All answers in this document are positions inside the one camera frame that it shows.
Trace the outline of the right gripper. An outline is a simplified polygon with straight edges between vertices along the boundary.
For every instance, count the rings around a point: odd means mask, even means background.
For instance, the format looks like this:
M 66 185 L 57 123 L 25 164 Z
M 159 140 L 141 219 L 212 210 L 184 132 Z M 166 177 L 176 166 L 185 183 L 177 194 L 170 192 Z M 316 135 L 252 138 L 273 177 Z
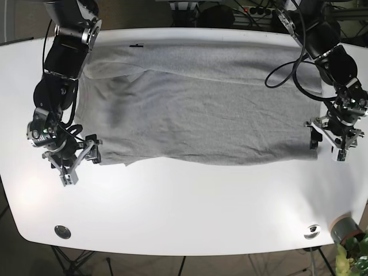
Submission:
M 48 160 L 52 168 L 59 171 L 63 186 L 74 185 L 78 181 L 76 168 L 83 160 L 101 163 L 99 145 L 102 140 L 96 134 L 80 138 L 83 130 L 80 124 L 68 129 L 50 119 L 34 119 L 28 124 L 27 139 L 34 147 L 44 147 L 42 158 Z

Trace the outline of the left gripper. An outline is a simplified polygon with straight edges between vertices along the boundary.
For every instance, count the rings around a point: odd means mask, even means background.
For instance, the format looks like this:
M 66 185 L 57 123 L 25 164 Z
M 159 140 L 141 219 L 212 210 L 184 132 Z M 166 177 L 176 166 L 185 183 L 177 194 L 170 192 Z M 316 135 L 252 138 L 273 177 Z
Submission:
M 358 138 L 365 133 L 355 128 L 355 123 L 367 116 L 367 100 L 341 100 L 337 98 L 317 98 L 326 108 L 322 117 L 313 117 L 305 122 L 310 129 L 309 148 L 316 150 L 324 139 L 331 145 L 332 159 L 344 162 L 348 158 L 349 149 L 358 145 Z

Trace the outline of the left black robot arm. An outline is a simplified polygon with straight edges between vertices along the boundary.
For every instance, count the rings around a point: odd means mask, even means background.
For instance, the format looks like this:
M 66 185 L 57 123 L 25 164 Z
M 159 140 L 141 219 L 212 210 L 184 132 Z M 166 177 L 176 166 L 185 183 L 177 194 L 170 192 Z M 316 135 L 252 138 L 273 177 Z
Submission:
M 293 67 L 287 78 L 303 95 L 327 109 L 325 115 L 311 117 L 304 124 L 310 129 L 310 149 L 316 150 L 326 140 L 331 145 L 332 159 L 344 162 L 349 150 L 357 147 L 358 139 L 365 135 L 355 124 L 367 116 L 367 91 L 358 79 L 355 60 L 324 14 L 325 6 L 325 1 L 282 1 L 275 6 L 275 13 L 301 46 L 300 56 L 291 62 Z M 301 63 L 316 66 L 322 81 L 333 87 L 334 95 L 322 97 L 304 89 L 297 78 Z

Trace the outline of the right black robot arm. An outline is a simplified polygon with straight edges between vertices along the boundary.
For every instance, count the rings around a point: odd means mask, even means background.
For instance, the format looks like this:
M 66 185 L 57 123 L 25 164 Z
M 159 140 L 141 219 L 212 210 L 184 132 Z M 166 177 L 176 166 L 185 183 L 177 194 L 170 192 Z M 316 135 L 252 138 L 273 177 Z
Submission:
M 46 149 L 42 157 L 59 171 L 63 186 L 78 181 L 81 161 L 101 162 L 97 135 L 80 138 L 74 124 L 79 78 L 101 29 L 96 1 L 43 1 L 55 24 L 51 49 L 43 52 L 42 77 L 33 93 L 35 110 L 27 126 L 31 144 Z

